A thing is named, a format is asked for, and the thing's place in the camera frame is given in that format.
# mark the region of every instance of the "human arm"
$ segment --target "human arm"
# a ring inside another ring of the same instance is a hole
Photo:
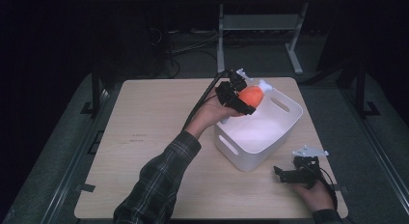
[[[334,208],[334,202],[322,182],[316,181],[310,189],[301,184],[292,184],[291,187],[313,213],[316,224],[342,223],[340,215]]]
[[[169,222],[183,174],[201,148],[198,139],[209,126],[236,113],[220,104],[214,90],[207,98],[164,152],[143,167],[131,193],[116,208],[115,223]]]

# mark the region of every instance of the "wire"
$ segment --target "wire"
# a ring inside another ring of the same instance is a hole
[[[186,122],[183,125],[182,129],[186,129],[187,125],[190,123],[192,120],[193,116],[196,114],[196,112],[199,110],[199,108],[204,104],[206,101],[206,98],[208,94],[210,93],[211,89],[216,85],[216,83],[219,81],[219,79],[225,75],[227,72],[224,70],[222,72],[218,72],[215,76],[213,81],[208,85],[207,89],[204,91],[203,95],[199,99],[199,101],[196,103],[196,105],[193,107],[192,111],[190,112],[189,116],[186,119]]]
[[[201,37],[207,37],[207,36],[211,36],[211,35],[213,35],[214,33],[217,33],[217,32],[216,32],[215,30],[202,31],[202,30],[192,29],[192,30],[190,31],[190,33],[199,35],[199,36],[201,36]]]
[[[323,172],[327,175],[328,179],[329,179],[330,182],[331,182],[331,186],[332,186],[333,190],[335,190],[334,183],[333,183],[333,181],[332,181],[330,175],[327,173],[327,171],[325,171],[323,168],[319,168],[319,169],[320,169],[321,171],[323,171]]]
[[[168,67],[164,67],[165,69],[164,69],[164,71],[165,71],[165,73],[166,73],[166,76],[169,78],[169,79],[173,79],[173,78],[175,78],[179,73],[180,73],[180,63],[178,62],[178,61],[176,61],[176,60],[170,60],[171,61],[171,65],[173,65],[173,64],[176,64],[177,65],[177,71],[173,74],[173,75],[171,75],[171,71],[170,71],[170,69],[168,68]]]
[[[204,102],[202,102],[202,104],[205,104],[207,101],[209,101],[209,100],[211,100],[212,98],[215,98],[215,97],[217,97],[217,95],[214,95],[214,96],[212,96],[210,98],[207,98],[206,100],[204,100]]]
[[[251,45],[251,42],[247,38],[247,35],[245,36],[236,35],[236,34],[228,35],[228,32],[226,32],[223,36],[225,36],[225,40],[224,40],[225,48],[243,48],[243,47]]]
[[[203,50],[190,50],[190,51],[187,51],[187,52],[184,52],[184,53],[179,53],[179,54],[186,54],[186,53],[205,53],[205,54],[209,55],[214,61],[217,61],[217,58],[213,54],[211,54],[209,52],[206,52],[206,51],[203,51]]]
[[[160,44],[160,42],[162,42],[162,32],[160,32],[160,30],[157,29],[157,28],[150,28],[150,31],[156,31],[156,33],[158,33],[158,35],[159,35],[156,42],[151,42],[150,43],[153,46],[157,46],[158,44]]]
[[[324,186],[327,188],[328,194],[331,196],[333,203],[334,203],[334,208],[335,210],[338,209],[338,199],[337,199],[337,194],[335,193],[335,189],[334,189],[334,184],[332,183],[332,187],[328,184],[327,181],[325,181],[325,179],[322,177],[322,175],[318,175],[316,171],[314,171],[312,168],[310,168],[308,165],[306,165],[305,163],[302,163],[302,165],[304,166],[304,168],[308,169],[309,171],[311,171],[316,178],[322,182],[322,184],[324,184]]]
[[[180,49],[176,49],[176,50],[171,50],[171,51],[167,50],[166,53],[168,53],[168,54],[178,54],[178,53],[186,52],[186,51],[193,50],[193,49],[196,49],[196,48],[204,47],[204,46],[207,46],[207,45],[209,45],[211,43],[214,43],[214,41],[216,41],[218,39],[218,37],[219,37],[219,35],[216,33],[213,37],[211,37],[211,38],[209,38],[209,39],[207,39],[205,41],[198,42],[198,43],[192,44],[190,46],[180,48]]]
[[[346,220],[348,220],[352,224],[356,224],[356,222],[354,220],[352,220],[352,218],[350,216],[346,216]]]

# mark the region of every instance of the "white plastic basket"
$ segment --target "white plastic basket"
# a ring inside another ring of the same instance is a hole
[[[253,171],[286,141],[302,114],[297,102],[273,89],[253,115],[215,125],[216,147],[239,170]]]

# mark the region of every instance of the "flannel shirt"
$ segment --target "flannel shirt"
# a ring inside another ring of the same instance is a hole
[[[146,164],[129,196],[115,209],[114,223],[168,223],[187,166],[201,149],[182,131],[159,156]]]

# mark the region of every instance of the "plaid shirt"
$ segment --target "plaid shirt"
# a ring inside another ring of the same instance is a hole
[[[182,131],[142,168],[139,181],[115,209],[114,223],[168,223],[183,174],[200,149],[199,141]]]

